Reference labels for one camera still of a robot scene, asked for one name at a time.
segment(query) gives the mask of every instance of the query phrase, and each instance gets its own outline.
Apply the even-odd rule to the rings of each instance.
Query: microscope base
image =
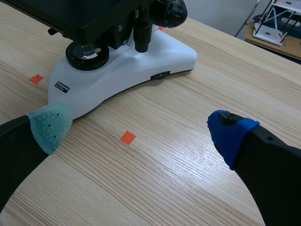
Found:
[[[76,119],[135,85],[192,70],[197,57],[195,50],[159,30],[146,53],[138,53],[134,45],[110,49],[106,65],[93,71],[77,70],[63,57],[50,76],[48,104],[67,105]]]

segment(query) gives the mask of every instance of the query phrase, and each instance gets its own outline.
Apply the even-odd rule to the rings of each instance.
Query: orange sticker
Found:
[[[127,145],[130,145],[130,143],[136,138],[136,136],[132,133],[130,133],[129,131],[126,131],[124,133],[124,135],[122,135],[122,137],[120,138],[120,140],[127,144]]]
[[[38,84],[41,80],[43,79],[42,76],[40,76],[39,74],[37,74],[36,76],[32,76],[29,81],[31,81],[34,84]]]

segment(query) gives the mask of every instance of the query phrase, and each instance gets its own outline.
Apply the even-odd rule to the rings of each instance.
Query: wooden table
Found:
[[[301,147],[301,66],[188,19],[164,31],[198,52],[190,73],[123,92],[75,121],[16,190],[1,226],[263,225],[215,150],[207,117],[225,109]],[[70,40],[0,4],[0,123],[47,104]],[[29,78],[39,73],[35,85]],[[129,130],[136,139],[119,139]]]

